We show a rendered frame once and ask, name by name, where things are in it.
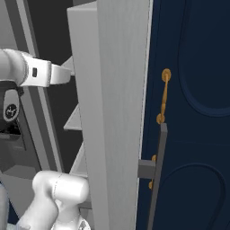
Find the grey fridge body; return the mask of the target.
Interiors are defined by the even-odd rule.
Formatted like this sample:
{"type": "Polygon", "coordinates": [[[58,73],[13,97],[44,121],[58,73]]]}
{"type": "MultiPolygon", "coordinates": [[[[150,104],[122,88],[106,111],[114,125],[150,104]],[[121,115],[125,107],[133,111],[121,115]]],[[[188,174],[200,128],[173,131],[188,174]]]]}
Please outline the grey fridge body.
{"type": "MultiPolygon", "coordinates": [[[[19,49],[57,65],[71,56],[66,9],[73,0],[0,0],[0,48],[19,49]]],[[[78,104],[75,79],[48,88],[25,87],[21,136],[0,137],[0,183],[10,199],[8,222],[17,223],[33,197],[39,170],[69,173],[83,134],[65,125],[78,104]]]]}

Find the navy cupboard door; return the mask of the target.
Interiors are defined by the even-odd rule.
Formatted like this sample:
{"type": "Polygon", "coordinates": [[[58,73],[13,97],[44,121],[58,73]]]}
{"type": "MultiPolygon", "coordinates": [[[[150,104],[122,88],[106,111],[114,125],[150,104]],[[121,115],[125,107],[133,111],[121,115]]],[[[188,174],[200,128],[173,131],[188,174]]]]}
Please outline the navy cupboard door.
{"type": "Polygon", "coordinates": [[[156,146],[164,88],[171,142],[230,145],[230,0],[155,0],[145,149],[156,146]]]}
{"type": "Polygon", "coordinates": [[[166,144],[152,230],[230,230],[230,145],[166,144]]]}

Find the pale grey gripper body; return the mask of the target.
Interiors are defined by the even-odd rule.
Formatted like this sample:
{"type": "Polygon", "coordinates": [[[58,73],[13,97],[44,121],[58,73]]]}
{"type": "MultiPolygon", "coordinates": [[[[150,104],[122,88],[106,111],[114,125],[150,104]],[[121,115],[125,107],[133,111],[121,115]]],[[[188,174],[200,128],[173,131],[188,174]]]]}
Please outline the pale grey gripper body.
{"type": "Polygon", "coordinates": [[[58,65],[51,65],[51,84],[66,84],[70,81],[71,70],[58,65]]]}

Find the grey fridge door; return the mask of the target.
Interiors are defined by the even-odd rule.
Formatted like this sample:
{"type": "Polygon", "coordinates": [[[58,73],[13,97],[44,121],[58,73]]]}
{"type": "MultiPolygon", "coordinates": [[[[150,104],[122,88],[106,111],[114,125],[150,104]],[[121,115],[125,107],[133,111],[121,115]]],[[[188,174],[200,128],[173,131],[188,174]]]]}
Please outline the grey fridge door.
{"type": "Polygon", "coordinates": [[[67,11],[94,230],[135,230],[153,0],[67,11]]]}

